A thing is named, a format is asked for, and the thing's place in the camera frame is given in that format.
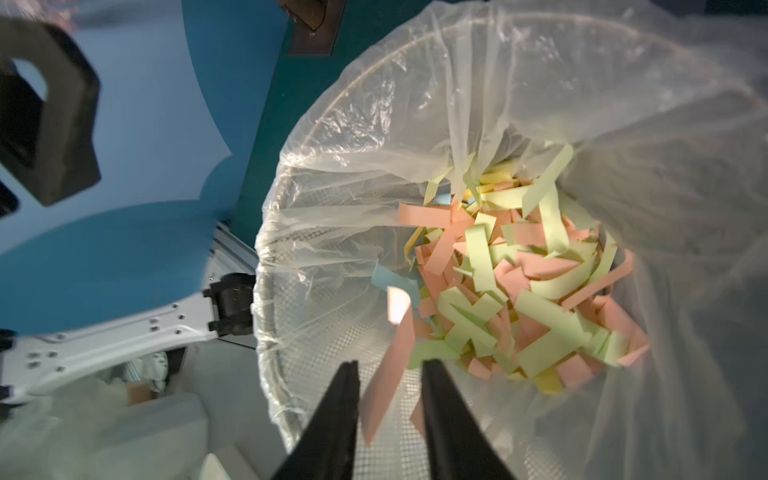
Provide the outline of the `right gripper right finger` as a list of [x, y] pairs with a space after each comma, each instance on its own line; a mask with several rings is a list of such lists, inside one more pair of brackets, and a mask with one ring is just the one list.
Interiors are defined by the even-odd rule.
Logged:
[[421, 393], [433, 479], [514, 479], [479, 429], [442, 361], [422, 364]]

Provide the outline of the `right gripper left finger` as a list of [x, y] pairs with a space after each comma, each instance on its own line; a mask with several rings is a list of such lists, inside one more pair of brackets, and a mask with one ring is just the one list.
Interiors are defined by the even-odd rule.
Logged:
[[273, 475], [275, 479], [353, 477], [359, 418], [358, 363], [337, 369], [299, 442]]

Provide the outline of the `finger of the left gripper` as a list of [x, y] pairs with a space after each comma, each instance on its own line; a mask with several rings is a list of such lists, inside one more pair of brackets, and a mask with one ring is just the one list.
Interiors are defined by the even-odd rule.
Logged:
[[45, 207], [101, 179], [93, 145], [100, 80], [56, 25], [1, 18], [1, 61], [23, 60], [45, 81], [42, 99], [10, 66], [1, 72], [1, 164]]

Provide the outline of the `pink sticky note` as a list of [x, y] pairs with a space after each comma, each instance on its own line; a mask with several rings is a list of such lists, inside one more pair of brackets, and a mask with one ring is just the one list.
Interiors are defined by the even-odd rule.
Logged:
[[410, 295], [403, 289], [387, 288], [388, 320], [395, 334], [360, 400], [363, 440], [371, 446], [407, 369], [416, 336]]

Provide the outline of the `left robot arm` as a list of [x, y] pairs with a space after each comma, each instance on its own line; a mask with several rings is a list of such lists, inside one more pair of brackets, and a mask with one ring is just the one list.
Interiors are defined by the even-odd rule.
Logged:
[[[100, 80], [60, 27], [1, 19], [1, 159], [44, 206], [101, 178], [93, 146]], [[47, 335], [1, 332], [1, 411], [100, 370], [226, 335], [250, 335], [255, 250], [223, 225], [214, 250], [235, 266], [186, 298], [94, 326]]]

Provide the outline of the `pile of discarded sticky notes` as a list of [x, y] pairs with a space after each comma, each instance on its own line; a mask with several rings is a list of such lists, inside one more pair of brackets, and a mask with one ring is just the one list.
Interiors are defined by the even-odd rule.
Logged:
[[373, 283], [411, 297], [416, 342], [405, 372], [450, 361], [554, 394], [650, 351], [612, 296], [633, 270], [631, 253], [558, 189], [573, 156], [568, 144], [533, 143], [463, 194], [440, 199], [431, 181], [421, 205], [399, 207], [416, 274], [379, 267]]

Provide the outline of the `trash bin with plastic bag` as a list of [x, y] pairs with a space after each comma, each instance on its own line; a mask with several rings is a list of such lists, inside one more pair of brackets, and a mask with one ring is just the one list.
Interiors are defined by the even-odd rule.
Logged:
[[767, 26], [643, 1], [434, 3], [353, 56], [280, 153], [256, 238], [263, 390], [287, 447], [394, 333], [376, 266], [448, 166], [569, 143], [560, 186], [634, 256], [634, 365], [574, 390], [454, 377], [525, 479], [767, 475]]

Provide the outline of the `brown tree base plate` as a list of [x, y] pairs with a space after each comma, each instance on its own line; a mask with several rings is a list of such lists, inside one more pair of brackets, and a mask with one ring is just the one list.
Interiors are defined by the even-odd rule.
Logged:
[[326, 57], [333, 52], [346, 0], [278, 0], [294, 21], [288, 54]]

